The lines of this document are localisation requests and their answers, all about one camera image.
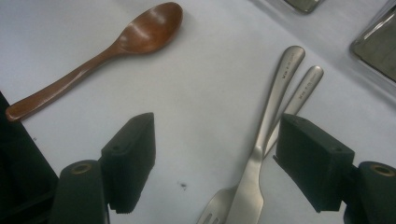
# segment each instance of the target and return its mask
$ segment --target screw hole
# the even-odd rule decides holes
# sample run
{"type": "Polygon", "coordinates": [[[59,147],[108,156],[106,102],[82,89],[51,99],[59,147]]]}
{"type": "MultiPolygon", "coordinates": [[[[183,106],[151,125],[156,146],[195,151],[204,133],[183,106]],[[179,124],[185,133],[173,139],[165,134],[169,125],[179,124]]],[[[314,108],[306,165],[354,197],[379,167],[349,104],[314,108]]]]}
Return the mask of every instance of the screw hole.
{"type": "Polygon", "coordinates": [[[395,176],[395,173],[392,170],[390,170],[387,167],[385,167],[385,166],[374,164],[374,165],[371,166],[371,168],[374,171],[376,171],[378,174],[380,174],[380,175],[395,176]]]}
{"type": "Polygon", "coordinates": [[[72,174],[73,175],[81,175],[84,174],[85,172],[91,170],[92,165],[89,163],[82,163],[79,165],[76,165],[75,167],[73,167],[72,169],[72,174]]]}

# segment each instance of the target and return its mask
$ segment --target fork handle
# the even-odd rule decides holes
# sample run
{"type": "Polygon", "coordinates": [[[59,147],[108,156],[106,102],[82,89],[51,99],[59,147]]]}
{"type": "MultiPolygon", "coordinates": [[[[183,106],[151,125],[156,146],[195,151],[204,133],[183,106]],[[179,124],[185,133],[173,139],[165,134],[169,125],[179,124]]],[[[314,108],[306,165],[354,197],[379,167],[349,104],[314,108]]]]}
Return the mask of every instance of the fork handle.
{"type": "Polygon", "coordinates": [[[239,182],[226,224],[252,224],[257,223],[259,220],[264,204],[259,182],[263,151],[286,88],[304,56],[305,51],[299,46],[287,48],[282,55],[276,69],[275,80],[262,117],[256,144],[239,182]]]}
{"type": "MultiPolygon", "coordinates": [[[[306,72],[303,80],[300,82],[297,90],[294,92],[293,96],[291,96],[290,101],[283,113],[296,115],[298,111],[300,111],[301,107],[303,107],[305,101],[309,98],[312,91],[314,91],[315,87],[319,84],[322,77],[323,69],[321,67],[310,67],[309,70],[306,72]]],[[[277,121],[276,126],[272,131],[270,138],[268,139],[268,143],[264,151],[264,158],[274,146],[277,140],[278,133],[279,120],[277,121]]]]}

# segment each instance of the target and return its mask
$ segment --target dark spot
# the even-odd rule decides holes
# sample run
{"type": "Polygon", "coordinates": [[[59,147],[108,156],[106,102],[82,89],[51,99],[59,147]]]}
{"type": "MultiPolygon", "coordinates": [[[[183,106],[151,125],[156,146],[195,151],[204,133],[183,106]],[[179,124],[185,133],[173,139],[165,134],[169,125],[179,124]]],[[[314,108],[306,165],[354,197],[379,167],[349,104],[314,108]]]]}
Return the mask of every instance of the dark spot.
{"type": "Polygon", "coordinates": [[[177,183],[183,188],[184,191],[187,189],[187,184],[177,181],[177,183]]]}

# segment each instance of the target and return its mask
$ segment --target white tablecloth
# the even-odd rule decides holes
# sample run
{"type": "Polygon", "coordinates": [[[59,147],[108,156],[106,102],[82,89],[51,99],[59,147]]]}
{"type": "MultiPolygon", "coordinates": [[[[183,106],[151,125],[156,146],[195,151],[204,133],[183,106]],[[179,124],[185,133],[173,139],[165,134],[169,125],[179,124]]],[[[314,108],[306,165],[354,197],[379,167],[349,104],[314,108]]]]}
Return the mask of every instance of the white tablecloth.
{"type": "MultiPolygon", "coordinates": [[[[277,62],[291,45],[306,56],[288,96],[310,66],[325,71],[299,115],[355,150],[355,165],[396,166],[396,87],[348,52],[386,0],[325,1],[308,16],[276,0],[177,2],[184,20],[169,46],[106,64],[22,122],[59,174],[75,161],[99,159],[128,119],[154,112],[156,164],[136,209],[111,212],[111,223],[196,223],[219,189],[235,185],[277,62]]],[[[2,1],[0,91],[12,104],[41,90],[160,3],[2,1]]],[[[344,206],[317,214],[271,157],[262,166],[260,223],[343,223],[344,206]]]]}

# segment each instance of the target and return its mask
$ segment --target spoon handle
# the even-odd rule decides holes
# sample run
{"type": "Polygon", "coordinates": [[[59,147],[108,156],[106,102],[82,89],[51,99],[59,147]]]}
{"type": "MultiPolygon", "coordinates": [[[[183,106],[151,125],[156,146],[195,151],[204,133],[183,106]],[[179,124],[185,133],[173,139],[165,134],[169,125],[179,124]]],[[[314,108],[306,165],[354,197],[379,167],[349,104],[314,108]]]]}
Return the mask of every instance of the spoon handle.
{"type": "Polygon", "coordinates": [[[99,53],[89,61],[82,64],[66,76],[50,84],[48,87],[38,91],[20,101],[11,105],[6,110],[7,119],[16,121],[25,118],[46,105],[49,105],[74,86],[76,86],[84,77],[87,77],[95,68],[106,62],[108,59],[118,54],[117,49],[109,47],[99,53]]]}

